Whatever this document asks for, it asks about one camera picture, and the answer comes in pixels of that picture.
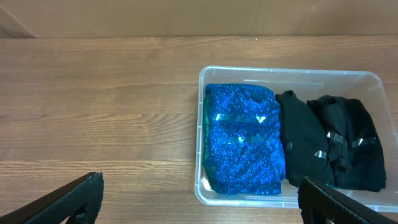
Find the wooden table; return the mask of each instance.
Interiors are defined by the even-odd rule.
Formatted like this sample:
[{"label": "wooden table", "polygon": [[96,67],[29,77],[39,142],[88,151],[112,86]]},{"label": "wooden table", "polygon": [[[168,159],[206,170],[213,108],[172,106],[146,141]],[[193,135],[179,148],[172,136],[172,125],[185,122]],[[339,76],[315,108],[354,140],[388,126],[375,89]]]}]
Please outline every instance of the wooden table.
[{"label": "wooden table", "polygon": [[1,39],[0,215],[95,170],[97,223],[301,223],[299,210],[195,198],[206,65],[369,70],[398,118],[394,36]]}]

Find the folded blue garment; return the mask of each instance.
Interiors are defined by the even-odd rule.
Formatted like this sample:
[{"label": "folded blue garment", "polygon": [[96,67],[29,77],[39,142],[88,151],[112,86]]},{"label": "folded blue garment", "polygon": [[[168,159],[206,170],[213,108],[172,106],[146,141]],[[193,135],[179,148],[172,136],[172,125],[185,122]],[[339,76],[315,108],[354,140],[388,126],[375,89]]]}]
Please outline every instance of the folded blue garment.
[{"label": "folded blue garment", "polygon": [[280,105],[257,85],[209,84],[203,101],[203,166],[219,194],[277,195],[285,178]]}]

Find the blue glittery cloth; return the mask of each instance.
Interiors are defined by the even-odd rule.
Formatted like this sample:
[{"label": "blue glittery cloth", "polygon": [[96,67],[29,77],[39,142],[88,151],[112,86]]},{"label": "blue glittery cloth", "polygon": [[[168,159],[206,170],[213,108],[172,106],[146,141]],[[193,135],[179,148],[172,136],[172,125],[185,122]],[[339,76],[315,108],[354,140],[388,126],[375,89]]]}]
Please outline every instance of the blue glittery cloth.
[{"label": "blue glittery cloth", "polygon": [[285,178],[274,93],[248,84],[209,84],[203,101],[203,166],[219,194],[277,195]]}]

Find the wood grain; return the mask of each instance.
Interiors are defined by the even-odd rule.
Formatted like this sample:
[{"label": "wood grain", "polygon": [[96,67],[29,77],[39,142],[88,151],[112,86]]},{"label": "wood grain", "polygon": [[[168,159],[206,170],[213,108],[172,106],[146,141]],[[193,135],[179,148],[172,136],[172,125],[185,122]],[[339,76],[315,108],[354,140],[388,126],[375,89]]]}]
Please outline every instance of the wood grain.
[{"label": "wood grain", "polygon": [[396,36],[1,39],[0,215],[95,170],[97,223],[302,223],[299,210],[195,198],[200,70],[369,70],[397,121],[397,61]]}]

